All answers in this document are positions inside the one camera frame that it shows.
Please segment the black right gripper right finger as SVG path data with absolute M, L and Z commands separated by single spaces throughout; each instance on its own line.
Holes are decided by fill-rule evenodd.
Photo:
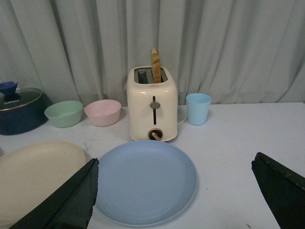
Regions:
M 274 218 L 282 229 L 305 227 L 305 178 L 258 152 L 252 171 Z

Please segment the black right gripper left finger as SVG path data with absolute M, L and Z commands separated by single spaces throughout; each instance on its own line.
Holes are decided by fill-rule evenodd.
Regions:
M 11 229 L 86 229 L 98 191 L 99 161 L 94 158 Z

